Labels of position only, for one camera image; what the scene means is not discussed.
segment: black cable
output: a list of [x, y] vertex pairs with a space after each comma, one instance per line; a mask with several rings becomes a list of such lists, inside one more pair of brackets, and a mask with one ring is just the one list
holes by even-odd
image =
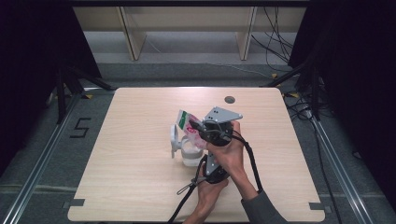
[[282, 56], [281, 54], [279, 54], [278, 52], [274, 51], [273, 49], [269, 49], [267, 47], [264, 46], [264, 44], [262, 44], [258, 39], [256, 39], [256, 37], [254, 35], [251, 35], [251, 37], [253, 37], [253, 39], [260, 45], [262, 46], [262, 48], [269, 50], [270, 52], [272, 52], [273, 54], [275, 54], [279, 59], [281, 59], [283, 62], [287, 63], [288, 59], [285, 58], [284, 56]]
[[[287, 108], [290, 108], [290, 109], [292, 109], [293, 111], [297, 111], [296, 114], [293, 114], [293, 115], [292, 115], [292, 116], [296, 116], [296, 117], [294, 117], [294, 119], [297, 118], [297, 117], [299, 117], [299, 115], [301, 115], [301, 114], [300, 114], [301, 112], [303, 112], [303, 111], [305, 111], [305, 110], [311, 108], [311, 107], [309, 106], [309, 103], [303, 102], [304, 95], [303, 95], [303, 94], [301, 94], [301, 95], [302, 95], [302, 98], [300, 98], [300, 99], [296, 102], [295, 105], [290, 106], [290, 105], [287, 105], [286, 102], [285, 102]], [[302, 109], [302, 110], [297, 110], [297, 108], [293, 108], [294, 106], [297, 106], [297, 105], [308, 105], [308, 107], [306, 107], [306, 108], [304, 108], [304, 109]], [[311, 116], [311, 117], [309, 117], [309, 118], [308, 118], [307, 115], [303, 115], [303, 116], [305, 117], [305, 119], [301, 119], [300, 117], [299, 117], [299, 119], [301, 119], [301, 120], [308, 120], [308, 121], [311, 123], [311, 125], [312, 125], [312, 127], [313, 127], [313, 129], [314, 129], [315, 139], [316, 139], [317, 149], [318, 149], [318, 158], [319, 158], [319, 164], [320, 164], [320, 171], [322, 172], [323, 179], [324, 179], [325, 184], [326, 184], [326, 187], [327, 187], [327, 189], [328, 189], [328, 191], [329, 191], [329, 194], [330, 194], [330, 197], [331, 197], [331, 200], [332, 200], [332, 204], [333, 204], [333, 206], [334, 206], [335, 214], [337, 215], [338, 223], [339, 223], [339, 224], [342, 224], [342, 219], [341, 219], [340, 213], [339, 213], [339, 211], [338, 211], [338, 206], [337, 206], [337, 204], [336, 204], [336, 202], [335, 202], [334, 196], [333, 196], [333, 194], [332, 194], [332, 188], [330, 187], [329, 180], [328, 180], [328, 178], [327, 178], [327, 176], [326, 176], [326, 172], [325, 172], [325, 170], [324, 170], [323, 159], [322, 159], [321, 150], [320, 150], [320, 141], [319, 141], [319, 136], [318, 136], [318, 130], [317, 130], [317, 128], [316, 128], [314, 122], [312, 121], [313, 116]]]
[[[312, 94], [308, 93], [306, 95], [303, 95], [303, 98], [308, 99], [309, 101], [305, 104], [309, 105], [310, 104], [310, 100], [311, 100]], [[330, 103], [327, 102], [319, 102], [318, 103], [318, 112], [320, 115], [327, 117], [327, 118], [335, 118], [335, 115], [332, 111], [328, 111], [331, 110], [331, 105]]]
[[201, 166], [204, 163], [204, 161], [206, 161], [207, 155], [204, 155], [201, 160], [199, 161], [198, 164], [198, 168], [197, 171], [195, 173], [195, 178], [191, 180], [191, 183], [188, 185], [190, 186], [189, 191], [186, 193], [186, 195], [183, 197], [183, 199], [181, 200], [181, 202], [178, 204], [178, 207], [175, 211], [175, 213], [171, 216], [171, 218], [169, 218], [168, 220], [168, 224], [173, 223], [173, 221], [175, 220], [175, 218], [177, 217], [178, 212], [180, 211], [180, 209], [183, 207], [184, 203], [190, 198], [190, 195], [192, 194], [192, 192], [195, 190], [195, 188], [197, 187], [198, 183], [198, 176], [199, 176], [199, 171], [201, 170]]
[[317, 140], [318, 156], [319, 156], [319, 162], [320, 162], [320, 170], [321, 170], [321, 172], [323, 174], [323, 178], [324, 178], [324, 182], [326, 183], [326, 187], [329, 190], [330, 198], [332, 199], [332, 204], [334, 205], [334, 210], [335, 210], [335, 214], [337, 215], [338, 223], [342, 224], [343, 222], [341, 220], [340, 212], [338, 211], [337, 204], [335, 203], [334, 196], [332, 195], [332, 189], [330, 187], [329, 180], [327, 179], [326, 172], [324, 171], [323, 159], [321, 157], [321, 152], [320, 152], [320, 142], [319, 142], [319, 137], [318, 137], [318, 130], [316, 129], [315, 126], [314, 126], [314, 129], [315, 129], [315, 138]]
[[269, 17], [266, 8], [264, 8], [265, 15], [266, 15], [266, 17], [267, 17], [268, 21], [270, 22], [271, 27], [272, 27], [272, 29], [273, 29], [273, 32], [272, 32], [272, 34], [271, 34], [270, 37], [271, 37], [271, 39], [273, 39], [274, 34], [276, 34], [276, 36], [277, 36], [277, 38], [278, 38], [278, 40], [279, 40], [279, 44], [280, 44], [281, 50], [282, 50], [282, 52], [283, 52], [283, 55], [285, 55], [285, 50], [286, 50], [286, 48], [284, 48], [284, 44], [283, 44], [283, 42], [282, 42], [282, 39], [283, 39], [284, 41], [286, 41], [286, 40], [280, 35], [280, 33], [279, 33], [279, 25], [277, 24], [277, 15], [278, 15], [279, 7], [276, 7], [275, 10], [276, 10], [276, 11], [275, 11], [275, 14], [276, 14], [276, 16], [275, 16], [275, 23], [272, 23], [272, 20], [271, 20], [271, 18]]
[[273, 39], [273, 35], [274, 35], [274, 32], [272, 32], [270, 40], [268, 41], [267, 47], [265, 48], [265, 61], [267, 62], [268, 66], [270, 66], [272, 69], [274, 69], [276, 71], [283, 71], [283, 70], [274, 68], [273, 66], [271, 66], [271, 64], [268, 63], [268, 49], [270, 48], [270, 44], [271, 44], [271, 40]]
[[259, 192], [262, 192], [263, 191], [262, 181], [260, 180], [259, 171], [257, 170], [256, 161], [254, 160], [253, 149], [250, 147], [248, 142], [245, 141], [245, 139], [242, 137], [242, 135], [240, 133], [238, 133], [238, 134], [241, 137], [237, 137], [237, 136], [233, 135], [233, 138], [240, 141], [241, 143], [243, 143], [245, 148], [247, 149], [247, 154], [250, 158], [250, 165], [253, 170], [254, 178], [256, 179], [257, 189], [259, 190]]
[[[282, 42], [281, 40], [278, 40], [278, 39], [275, 39], [275, 38], [273, 38], [273, 40], [275, 40], [276, 42]], [[287, 43], [283, 43], [284, 45], [286, 45], [286, 47], [288, 47], [288, 48], [293, 48], [293, 45], [289, 45], [289, 44], [287, 44]]]

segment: printed number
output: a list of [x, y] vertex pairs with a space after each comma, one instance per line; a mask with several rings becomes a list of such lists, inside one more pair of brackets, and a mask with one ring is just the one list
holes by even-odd
[[75, 130], [84, 130], [84, 134], [83, 134], [83, 135], [70, 135], [70, 138], [84, 138], [84, 137], [85, 137], [85, 134], [87, 134], [87, 131], [88, 131], [90, 128], [78, 127], [79, 123], [80, 123], [82, 120], [91, 120], [91, 118], [80, 118], [80, 119], [78, 119], [78, 121], [77, 121], [77, 124], [76, 124], [76, 126], [75, 126]]

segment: wrist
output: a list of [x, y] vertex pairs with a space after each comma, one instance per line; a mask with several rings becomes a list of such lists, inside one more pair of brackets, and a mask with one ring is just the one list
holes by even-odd
[[245, 171], [234, 172], [233, 175], [231, 175], [231, 179], [238, 188], [243, 200], [251, 200], [258, 195], [256, 189], [250, 183]]

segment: cable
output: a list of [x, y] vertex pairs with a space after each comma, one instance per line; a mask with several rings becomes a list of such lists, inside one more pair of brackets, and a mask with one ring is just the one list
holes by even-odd
[[[146, 41], [147, 41], [155, 50], [157, 50], [159, 53], [163, 53], [162, 51], [160, 51], [159, 49], [157, 49], [148, 39], [146, 39]], [[187, 62], [183, 62], [183, 61], [178, 61], [178, 62], [171, 62], [171, 61], [169, 61], [169, 60], [166, 60], [166, 61], [168, 61], [169, 63], [197, 64], [197, 63], [187, 63]], [[260, 73], [260, 72], [257, 72], [257, 71], [251, 71], [251, 70], [247, 70], [247, 69], [238, 68], [238, 67], [236, 67], [236, 66], [234, 66], [234, 65], [230, 65], [230, 64], [225, 64], [225, 63], [203, 63], [203, 64], [210, 64], [210, 65], [215, 65], [215, 66], [231, 67], [231, 68], [233, 68], [233, 69], [236, 69], [236, 70], [239, 70], [239, 71], [242, 71], [242, 72], [259, 74], [259, 75], [261, 75], [261, 76], [263, 76], [263, 77], [266, 77], [266, 78], [269, 78], [269, 79], [274, 80], [272, 77], [267, 76], [267, 75], [265, 75], [265, 74], [263, 74], [263, 73]]]
[[320, 162], [320, 170], [321, 170], [321, 172], [323, 174], [323, 178], [324, 178], [324, 182], [326, 183], [326, 187], [329, 190], [330, 198], [332, 199], [332, 204], [334, 205], [334, 210], [335, 210], [335, 214], [337, 215], [338, 223], [342, 224], [343, 222], [341, 220], [340, 212], [338, 211], [337, 204], [335, 203], [334, 196], [332, 195], [332, 189], [330, 187], [329, 180], [327, 179], [326, 172], [324, 171], [323, 159], [321, 157], [321, 152], [320, 152], [320, 142], [319, 142], [319, 137], [318, 137], [318, 130], [315, 128], [315, 126], [314, 126], [314, 129], [315, 129], [315, 138], [317, 140], [317, 148], [318, 148], [318, 156], [319, 156], [319, 162]]
[[253, 170], [254, 178], [256, 179], [257, 189], [259, 190], [259, 192], [262, 192], [263, 191], [262, 181], [260, 180], [260, 175], [259, 175], [259, 171], [257, 170], [256, 161], [254, 160], [253, 149], [250, 147], [248, 142], [245, 141], [245, 139], [242, 136], [237, 137], [237, 136], [233, 135], [233, 138], [240, 141], [241, 143], [243, 143], [245, 148], [247, 149], [247, 154], [248, 154], [248, 157], [250, 158], [250, 165]]
[[199, 183], [197, 183], [199, 171], [201, 170], [201, 166], [202, 166], [202, 164], [204, 163], [204, 161], [206, 160], [206, 158], [207, 158], [207, 155], [204, 155], [204, 156], [201, 158], [201, 160], [199, 161], [198, 168], [197, 168], [197, 171], [196, 171], [196, 173], [195, 173], [195, 178], [191, 180], [191, 183], [190, 183], [188, 186], [186, 186], [186, 187], [190, 187], [190, 189], [189, 189], [189, 191], [186, 193], [186, 195], [183, 197], [183, 199], [181, 200], [181, 202], [180, 202], [180, 204], [178, 205], [178, 207], [177, 207], [175, 213], [171, 216], [171, 218], [169, 218], [168, 224], [173, 223], [173, 221], [174, 221], [175, 218], [177, 217], [178, 212], [179, 212], [180, 209], [183, 207], [184, 203], [190, 198], [190, 195], [192, 194], [192, 192], [194, 191], [194, 189], [195, 189], [195, 188], [197, 187], [197, 185], [199, 184]]
[[[287, 109], [292, 109], [293, 111], [296, 112], [295, 114], [291, 115], [290, 117], [293, 117], [293, 116], [296, 116], [296, 115], [297, 115], [296, 117], [299, 117], [299, 116], [302, 115], [301, 113], [302, 113], [303, 111], [305, 111], [305, 110], [310, 110], [311, 107], [310, 107], [309, 103], [303, 102], [304, 95], [303, 95], [303, 94], [301, 94], [301, 95], [302, 95], [302, 98], [300, 98], [300, 99], [296, 102], [295, 105], [288, 105], [288, 104], [286, 104], [286, 102], [285, 102], [285, 105], [287, 106]], [[305, 107], [304, 107], [304, 109], [302, 109], [302, 110], [298, 110], [298, 109], [296, 108], [297, 105], [305, 105]], [[326, 172], [325, 172], [325, 170], [324, 170], [323, 159], [322, 159], [322, 156], [321, 156], [320, 141], [319, 141], [319, 136], [318, 136], [319, 133], [318, 133], [318, 130], [317, 130], [316, 126], [314, 125], [314, 123], [313, 123], [313, 121], [312, 121], [313, 116], [311, 115], [311, 116], [308, 117], [307, 115], [303, 115], [303, 117], [304, 117], [304, 119], [301, 119], [300, 117], [299, 117], [299, 119], [301, 119], [301, 120], [308, 120], [308, 121], [311, 123], [311, 125], [312, 125], [312, 127], [313, 127], [313, 129], [314, 129], [314, 134], [315, 134], [315, 139], [316, 139], [316, 144], [317, 144], [317, 149], [318, 149], [318, 158], [319, 158], [319, 164], [320, 164], [320, 171], [322, 172], [323, 179], [324, 179], [325, 184], [326, 184], [326, 187], [327, 187], [327, 189], [328, 189], [328, 191], [329, 191], [329, 194], [330, 194], [330, 197], [331, 197], [331, 200], [332, 200], [332, 204], [333, 204], [333, 206], [334, 206], [335, 214], [337, 215], [338, 223], [339, 223], [339, 224], [342, 224], [342, 219], [341, 219], [340, 213], [339, 213], [339, 211], [338, 211], [338, 206], [337, 206], [337, 204], [336, 204], [336, 202], [335, 202], [334, 196], [333, 196], [333, 194], [332, 194], [332, 188], [330, 187], [329, 180], [328, 180], [328, 178], [327, 178], [327, 176], [326, 176]]]
[[[290, 92], [295, 92], [295, 91], [288, 91], [288, 92], [284, 92], [283, 94], [286, 96], [286, 95], [288, 95]], [[303, 98], [305, 98], [305, 99], [306, 99], [306, 98], [310, 99], [311, 94], [306, 94], [306, 95], [301, 94], [301, 95], [302, 95], [302, 98], [301, 98], [300, 100], [298, 100], [294, 105], [288, 105], [288, 104], [286, 103], [285, 97], [283, 98], [284, 103], [285, 103], [285, 105], [286, 105], [286, 108], [287, 108], [288, 110], [292, 110], [292, 111], [294, 112], [294, 114], [290, 115], [291, 120], [294, 120], [294, 119], [296, 119], [296, 118], [299, 118], [299, 119], [301, 119], [301, 120], [310, 119], [310, 118], [308, 118], [308, 117], [303, 113], [303, 112], [305, 112], [305, 110], [310, 110], [310, 109], [311, 109], [310, 103], [309, 103], [309, 102], [304, 103], [304, 102], [302, 101], [302, 99], [303, 99]], [[299, 105], [304, 105], [304, 109], [298, 110], [298, 109], [297, 109], [297, 106], [299, 106]], [[318, 109], [319, 109], [319, 114], [320, 114], [320, 115], [322, 115], [322, 116], [324, 116], [324, 117], [327, 117], [327, 118], [331, 118], [331, 119], [335, 118], [335, 115], [334, 115], [331, 111], [325, 113], [325, 111], [327, 111], [327, 110], [330, 108], [330, 104], [329, 104], [329, 103], [319, 103], [318, 105], [319, 105]]]
[[289, 63], [290, 53], [286, 49], [286, 47], [289, 47], [290, 49], [292, 49], [292, 44], [289, 43], [288, 41], [286, 41], [279, 33], [279, 25], [278, 25], [278, 22], [277, 22], [278, 13], [279, 13], [279, 7], [275, 7], [275, 22], [274, 23], [271, 20], [271, 18], [269, 17], [266, 8], [264, 7], [263, 9], [264, 9], [265, 15], [266, 15], [266, 17], [267, 17], [268, 21], [270, 22], [271, 27], [273, 29], [271, 35], [268, 35], [267, 33], [264, 32], [266, 35], [268, 35], [270, 37], [270, 40], [268, 41], [268, 45], [267, 45], [267, 47], [265, 47], [265, 49], [266, 49], [266, 51], [265, 51], [266, 62], [269, 65], [268, 59], [267, 59], [268, 58], [268, 50], [270, 50], [269, 46], [271, 44], [271, 41], [275, 40], [276, 42], [279, 43], [279, 46], [280, 46], [280, 48], [282, 50], [282, 53], [283, 53], [283, 56], [279, 56], [280, 55], [279, 53], [276, 53], [276, 56], [278, 56], [280, 59], [282, 59], [282, 61], [284, 61], [285, 63]]

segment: black strap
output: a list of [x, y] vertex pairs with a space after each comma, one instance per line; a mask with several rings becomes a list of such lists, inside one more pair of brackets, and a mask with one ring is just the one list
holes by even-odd
[[195, 190], [195, 188], [198, 186], [199, 183], [198, 182], [198, 176], [199, 176], [199, 171], [201, 170], [201, 166], [202, 163], [204, 163], [204, 161], [206, 161], [207, 155], [204, 155], [201, 160], [199, 161], [199, 165], [197, 168], [197, 171], [195, 173], [195, 178], [191, 180], [191, 183], [189, 184], [190, 188], [189, 191], [186, 193], [186, 195], [184, 196], [184, 198], [181, 200], [181, 202], [178, 204], [178, 207], [175, 211], [175, 213], [171, 216], [171, 218], [169, 218], [168, 220], [168, 224], [173, 223], [173, 221], [175, 220], [175, 218], [177, 217], [178, 212], [180, 211], [181, 207], [183, 207], [184, 203], [190, 198], [190, 195], [192, 194], [192, 192]]
[[233, 138], [242, 142], [247, 149], [248, 157], [250, 158], [251, 168], [253, 169], [254, 178], [256, 179], [257, 188], [259, 189], [259, 193], [263, 191], [262, 182], [260, 181], [259, 171], [257, 170], [256, 161], [254, 160], [253, 149], [250, 147], [247, 141], [241, 136], [237, 137], [233, 135]]

